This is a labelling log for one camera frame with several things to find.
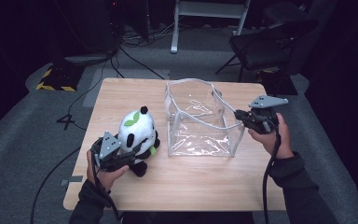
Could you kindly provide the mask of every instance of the wire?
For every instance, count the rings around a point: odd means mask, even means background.
[[[64,162],[66,161],[68,158],[70,158],[72,155],[74,155],[78,150],[80,150],[80,147],[78,147],[77,149],[75,149],[74,151],[72,151],[69,155],[67,155],[65,158],[63,158],[59,163],[57,163],[57,165],[54,166],[54,168],[48,172],[48,175],[45,177],[45,179],[43,180],[42,184],[40,185],[39,189],[37,190],[36,195],[34,196],[34,203],[32,205],[32,210],[31,210],[31,217],[30,217],[30,223],[34,224],[34,209],[36,207],[36,202],[37,202],[37,198],[40,194],[40,191],[42,190],[43,186],[45,186],[46,181],[48,181],[48,178],[51,176],[51,174]]]
[[[138,62],[137,60],[135,60],[134,58],[132,58],[122,47],[120,47],[121,51],[123,51],[123,53],[125,53],[129,58],[133,59],[136,63],[140,64],[141,66],[145,67],[147,70],[149,70],[150,72],[156,74],[158,77],[160,77],[161,79],[165,79],[164,77],[162,77],[161,75],[159,75],[157,72],[153,71],[151,68],[147,67],[146,65],[144,65],[143,63]]]
[[[115,71],[122,77],[122,78],[125,78],[119,71],[118,71],[118,67],[115,68],[115,66],[113,65],[112,63],[112,58],[110,59],[110,64],[112,65],[113,69],[115,69]]]
[[[281,145],[281,135],[279,134],[278,127],[272,121],[270,120],[268,121],[274,127],[276,133],[276,140],[275,140],[274,149],[272,150],[271,153],[271,158],[269,158],[268,165],[263,176],[263,211],[264,211],[264,219],[266,220],[266,224],[269,224],[269,209],[267,206],[267,180],[269,177],[269,171],[271,170],[272,167],[272,163],[275,161],[278,153],[278,149]]]
[[[100,51],[100,50],[92,49],[92,48],[90,48],[89,46],[87,46],[87,45],[80,39],[80,37],[77,35],[77,33],[75,32],[74,28],[73,28],[72,25],[71,25],[71,22],[69,22],[69,20],[67,19],[65,13],[63,13],[63,11],[62,11],[60,5],[58,4],[58,2],[57,2],[56,0],[54,0],[54,3],[55,3],[55,5],[57,6],[57,9],[58,9],[58,10],[60,11],[60,13],[62,14],[62,17],[63,17],[63,19],[65,20],[65,22],[67,23],[67,25],[68,25],[69,29],[71,30],[72,34],[75,36],[76,40],[83,46],[83,48],[88,49],[89,51],[95,52],[95,53],[109,53],[109,52],[114,51],[114,50],[116,49],[116,46],[113,46],[113,48],[110,49],[110,50]]]
[[[72,106],[73,106],[80,98],[82,98],[82,97],[83,97],[84,95],[86,95],[88,92],[92,91],[92,90],[98,85],[98,83],[101,82],[101,80],[103,79],[103,69],[105,68],[107,61],[108,61],[108,60],[105,60],[105,61],[104,61],[103,68],[102,68],[102,70],[101,70],[100,79],[98,79],[98,81],[94,84],[94,86],[92,86],[92,88],[90,88],[88,91],[83,92],[79,97],[77,97],[77,98],[69,105],[69,107],[68,107],[68,113],[67,113],[66,116],[71,116],[71,108],[72,108]],[[77,128],[79,128],[79,129],[81,129],[81,130],[87,130],[87,129],[85,129],[85,128],[82,128],[82,127],[78,126],[75,122],[73,122],[73,124],[75,124],[75,126],[76,126]]]
[[[162,38],[164,38],[165,36],[167,35],[173,35],[173,32],[170,32],[168,34],[164,34],[167,30],[170,29],[170,27],[174,26],[174,22],[171,23],[170,25],[168,25],[167,27],[161,29],[160,31],[155,31],[153,33],[150,33],[149,34],[149,38],[152,38],[152,41],[149,41],[148,43],[146,44],[142,44],[144,42],[144,40],[142,39],[142,37],[140,35],[130,35],[130,36],[123,36],[123,42],[122,42],[122,45],[128,47],[128,48],[137,48],[137,47],[146,47],[146,46],[149,46],[153,43],[155,43],[157,40],[160,40]],[[128,43],[127,41],[128,40],[133,40],[133,39],[138,39],[138,43]]]
[[[94,183],[97,187],[98,191],[104,196],[105,199],[107,199],[110,202],[110,205],[112,206],[113,212],[115,213],[115,216],[117,218],[117,221],[120,221],[122,219],[122,216],[118,214],[118,210],[115,206],[115,203],[113,202],[113,199],[109,196],[109,192],[106,193],[105,188],[101,184],[100,178],[98,178],[97,174],[100,172],[100,170],[96,171],[95,167],[97,166],[97,161],[94,157],[94,155],[91,155],[91,167],[92,167],[92,174],[94,176]]]

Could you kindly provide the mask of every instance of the panda plush head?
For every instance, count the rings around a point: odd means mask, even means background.
[[[135,163],[130,168],[136,175],[143,176],[147,169],[144,160],[154,155],[159,146],[158,132],[147,106],[142,106],[140,110],[134,110],[123,118],[117,139],[121,143],[121,153],[131,152],[141,145],[136,153]]]

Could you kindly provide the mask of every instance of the transparent plastic container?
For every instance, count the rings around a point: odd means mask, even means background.
[[[244,127],[212,83],[171,81],[165,97],[169,156],[235,156]]]

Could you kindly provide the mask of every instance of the wooden table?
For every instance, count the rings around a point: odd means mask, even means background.
[[[111,196],[120,211],[257,211],[263,210],[262,179],[269,154],[246,133],[235,158],[168,157],[167,120],[164,100],[167,80],[106,78],[91,115],[73,172],[86,180],[86,152],[103,136],[116,134],[122,118],[147,105],[155,119],[161,145],[147,159],[143,177],[128,171],[118,179]],[[214,82],[234,108],[249,110],[248,104],[265,94],[259,84]],[[71,182],[63,206],[73,210],[83,182]],[[285,210],[282,189],[268,180],[268,209]]]

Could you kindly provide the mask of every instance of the human hand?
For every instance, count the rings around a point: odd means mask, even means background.
[[[285,159],[294,157],[293,151],[290,147],[289,127],[284,121],[282,114],[277,113],[277,117],[279,121],[278,129],[279,134],[281,135],[281,145],[279,147],[276,158]],[[263,144],[263,147],[269,154],[272,154],[276,141],[275,131],[272,133],[260,134],[257,133],[255,130],[249,129],[248,133],[254,138],[254,140]]]
[[[87,179],[93,184],[95,185],[95,179],[94,179],[94,174],[92,172],[92,162],[91,162],[91,156],[92,153],[89,150],[87,152]],[[105,172],[103,170],[100,170],[98,167],[95,167],[95,170],[97,172],[97,177],[100,179],[101,184],[103,185],[103,187],[105,188],[106,191],[109,191],[112,186],[113,183],[115,182],[115,180],[117,180],[119,177],[121,177],[122,175],[124,175],[126,173],[126,171],[129,170],[129,166],[125,165],[123,167],[121,167],[120,169],[114,171],[114,172]]]

